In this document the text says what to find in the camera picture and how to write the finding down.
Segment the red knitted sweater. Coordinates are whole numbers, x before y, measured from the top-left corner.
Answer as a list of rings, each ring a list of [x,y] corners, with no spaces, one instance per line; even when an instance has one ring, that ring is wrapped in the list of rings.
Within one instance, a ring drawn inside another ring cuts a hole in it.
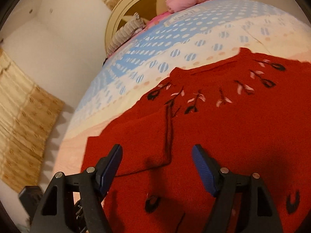
[[[267,185],[284,232],[310,211],[310,63],[242,48],[182,70],[146,93],[98,136],[82,169],[119,144],[123,158],[104,202],[113,232],[202,232],[214,198],[191,151]]]

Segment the black object beside bed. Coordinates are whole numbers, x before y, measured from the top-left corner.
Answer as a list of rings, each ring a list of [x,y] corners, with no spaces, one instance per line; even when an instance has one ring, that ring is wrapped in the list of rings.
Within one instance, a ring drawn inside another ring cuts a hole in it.
[[[30,223],[32,223],[42,197],[43,191],[39,186],[25,186],[18,195],[19,201],[29,216]]]

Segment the beige side curtain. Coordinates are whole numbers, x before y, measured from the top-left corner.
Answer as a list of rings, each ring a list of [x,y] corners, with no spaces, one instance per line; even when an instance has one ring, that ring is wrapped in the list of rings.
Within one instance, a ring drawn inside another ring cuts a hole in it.
[[[1,51],[1,180],[15,192],[38,184],[46,142],[64,102]]]

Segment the polka dot bed quilt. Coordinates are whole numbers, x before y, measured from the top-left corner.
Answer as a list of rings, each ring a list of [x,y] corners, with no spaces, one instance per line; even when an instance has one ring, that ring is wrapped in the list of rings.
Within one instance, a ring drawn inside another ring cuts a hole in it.
[[[78,173],[88,137],[99,135],[174,68],[215,63],[236,55],[241,47],[310,61],[310,27],[283,10],[251,0],[211,0],[166,17],[105,62],[76,108],[53,172]]]

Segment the striped grey pillow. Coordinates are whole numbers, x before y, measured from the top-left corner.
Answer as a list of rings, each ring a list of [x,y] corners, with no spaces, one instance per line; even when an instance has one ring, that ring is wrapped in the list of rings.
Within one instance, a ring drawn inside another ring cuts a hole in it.
[[[109,45],[107,46],[107,56],[110,57],[118,48],[120,48],[125,42],[131,39],[138,31],[142,31],[146,24],[138,13],[134,13],[133,16],[125,23],[123,27],[116,31],[112,36]]]

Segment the cream wooden headboard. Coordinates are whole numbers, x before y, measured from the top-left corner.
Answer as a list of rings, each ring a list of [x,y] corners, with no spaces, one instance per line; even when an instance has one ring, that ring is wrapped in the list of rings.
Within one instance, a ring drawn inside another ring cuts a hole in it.
[[[146,26],[142,31],[138,31],[133,37],[142,33],[144,30],[155,26],[162,19],[171,15],[168,12],[166,0],[120,0],[112,10],[112,14],[107,23],[104,39],[106,53],[107,46],[109,45],[112,36],[117,30],[125,25],[134,13],[140,15]]]

